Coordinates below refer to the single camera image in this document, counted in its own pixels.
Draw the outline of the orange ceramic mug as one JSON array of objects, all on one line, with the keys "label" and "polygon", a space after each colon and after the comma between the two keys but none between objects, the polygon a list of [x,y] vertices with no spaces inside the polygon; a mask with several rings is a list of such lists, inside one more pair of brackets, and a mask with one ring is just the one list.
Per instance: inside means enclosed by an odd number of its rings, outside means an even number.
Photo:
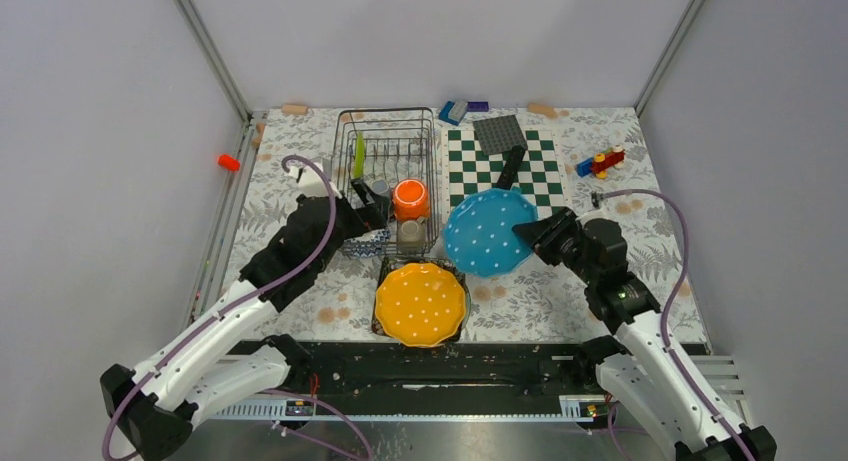
[{"label": "orange ceramic mug", "polygon": [[429,190],[419,179],[400,181],[394,188],[392,201],[399,222],[430,217]]}]

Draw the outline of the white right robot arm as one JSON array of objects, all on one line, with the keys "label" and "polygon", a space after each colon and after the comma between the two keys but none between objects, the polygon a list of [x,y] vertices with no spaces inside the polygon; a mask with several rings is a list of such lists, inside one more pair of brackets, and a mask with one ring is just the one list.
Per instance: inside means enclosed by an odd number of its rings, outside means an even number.
[{"label": "white right robot arm", "polygon": [[775,458],[767,428],[748,426],[671,335],[657,299],[629,268],[618,223],[581,221],[563,209],[513,231],[544,263],[564,265],[585,283],[590,310],[609,330],[581,345],[573,367],[579,388],[611,394],[669,460]]}]

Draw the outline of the grey blue ceramic mug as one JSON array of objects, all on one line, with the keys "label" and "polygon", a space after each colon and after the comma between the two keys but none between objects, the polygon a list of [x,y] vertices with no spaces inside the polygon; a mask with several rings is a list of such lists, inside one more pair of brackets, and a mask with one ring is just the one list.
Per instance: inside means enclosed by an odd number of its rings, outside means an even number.
[{"label": "grey blue ceramic mug", "polygon": [[370,183],[369,188],[373,198],[390,199],[392,196],[391,187],[385,179],[375,179]]}]

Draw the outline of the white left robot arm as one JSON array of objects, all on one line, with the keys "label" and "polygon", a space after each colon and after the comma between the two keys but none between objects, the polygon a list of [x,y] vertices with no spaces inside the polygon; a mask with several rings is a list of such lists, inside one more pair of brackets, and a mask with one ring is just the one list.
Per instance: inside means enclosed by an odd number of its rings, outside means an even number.
[{"label": "white left robot arm", "polygon": [[336,192],[300,194],[286,223],[211,308],[148,359],[132,368],[115,364],[101,375],[110,417],[103,458],[111,459],[111,438],[121,432],[134,455],[164,460],[224,408],[272,388],[308,386],[312,357],[287,334],[265,338],[235,363],[219,362],[245,334],[311,289],[346,240],[385,225],[371,204],[355,208]]}]

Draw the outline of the green plate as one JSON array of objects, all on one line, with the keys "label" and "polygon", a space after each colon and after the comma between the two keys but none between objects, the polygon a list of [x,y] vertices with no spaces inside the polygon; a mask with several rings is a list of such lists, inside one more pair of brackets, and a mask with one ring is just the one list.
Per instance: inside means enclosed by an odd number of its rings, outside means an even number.
[{"label": "green plate", "polygon": [[352,169],[352,177],[354,179],[362,178],[364,175],[364,164],[367,152],[367,145],[364,134],[361,131],[356,133],[354,146],[354,161]]}]

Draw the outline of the blue polka dot plate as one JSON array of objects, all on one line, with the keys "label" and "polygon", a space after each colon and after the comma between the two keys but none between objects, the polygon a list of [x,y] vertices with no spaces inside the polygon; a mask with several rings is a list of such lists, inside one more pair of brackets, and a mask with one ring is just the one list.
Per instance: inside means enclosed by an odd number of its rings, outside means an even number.
[{"label": "blue polka dot plate", "polygon": [[513,272],[532,250],[513,232],[539,220],[536,207],[519,192],[490,188],[466,197],[446,221],[442,238],[455,267],[482,278]]}]

